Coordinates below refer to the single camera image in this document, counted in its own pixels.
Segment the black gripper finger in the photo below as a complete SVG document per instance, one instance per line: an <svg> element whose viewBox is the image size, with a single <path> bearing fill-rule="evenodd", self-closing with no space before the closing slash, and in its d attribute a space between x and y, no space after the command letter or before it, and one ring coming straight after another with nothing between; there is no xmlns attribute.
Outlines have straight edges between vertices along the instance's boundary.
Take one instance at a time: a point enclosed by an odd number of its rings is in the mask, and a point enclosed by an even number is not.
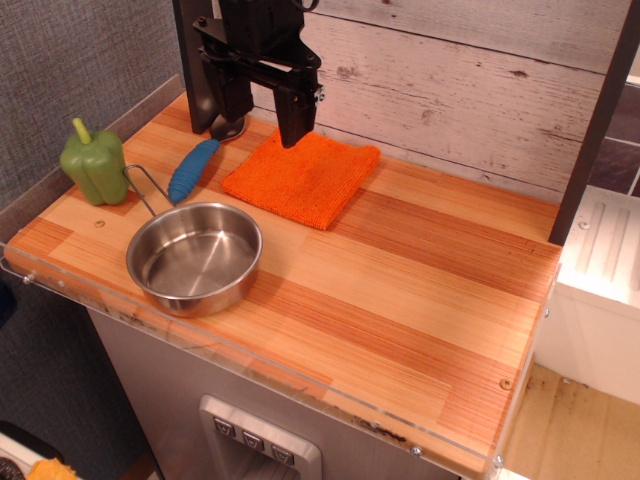
<svg viewBox="0 0 640 480"><path fill-rule="evenodd" d="M201 62L219 114L228 122L242 119L254 108L251 82L231 61L201 54Z"/></svg>
<svg viewBox="0 0 640 480"><path fill-rule="evenodd" d="M294 147L315 126L320 85L281 84L273 91L281 144Z"/></svg>

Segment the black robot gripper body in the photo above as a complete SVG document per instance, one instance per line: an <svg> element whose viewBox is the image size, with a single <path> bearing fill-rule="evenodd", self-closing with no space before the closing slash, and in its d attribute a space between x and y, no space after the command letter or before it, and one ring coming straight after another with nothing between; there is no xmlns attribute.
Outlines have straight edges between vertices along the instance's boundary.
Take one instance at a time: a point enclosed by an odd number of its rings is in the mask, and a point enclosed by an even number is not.
<svg viewBox="0 0 640 480"><path fill-rule="evenodd" d="M321 60L301 39L316 1L221 1L219 18L200 17L199 53L234 62L242 75L272 92L281 84L319 84Z"/></svg>

